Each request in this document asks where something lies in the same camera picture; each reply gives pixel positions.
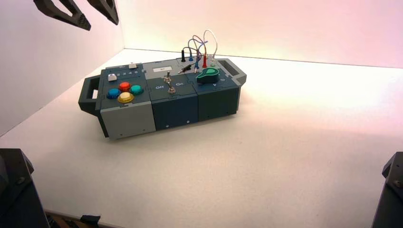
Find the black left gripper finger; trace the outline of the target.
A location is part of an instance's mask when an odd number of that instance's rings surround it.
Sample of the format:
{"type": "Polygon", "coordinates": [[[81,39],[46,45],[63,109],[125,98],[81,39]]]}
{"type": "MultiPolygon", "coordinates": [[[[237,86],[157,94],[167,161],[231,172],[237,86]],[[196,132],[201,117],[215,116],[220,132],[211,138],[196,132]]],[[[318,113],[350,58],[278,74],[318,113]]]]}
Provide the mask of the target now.
{"type": "Polygon", "coordinates": [[[114,0],[87,0],[87,2],[115,25],[119,24],[117,6],[114,0]]]}
{"type": "Polygon", "coordinates": [[[33,0],[33,2],[40,12],[50,18],[87,31],[91,30],[91,24],[73,0],[59,0],[59,2],[72,14],[71,16],[61,11],[51,0],[33,0]]]}

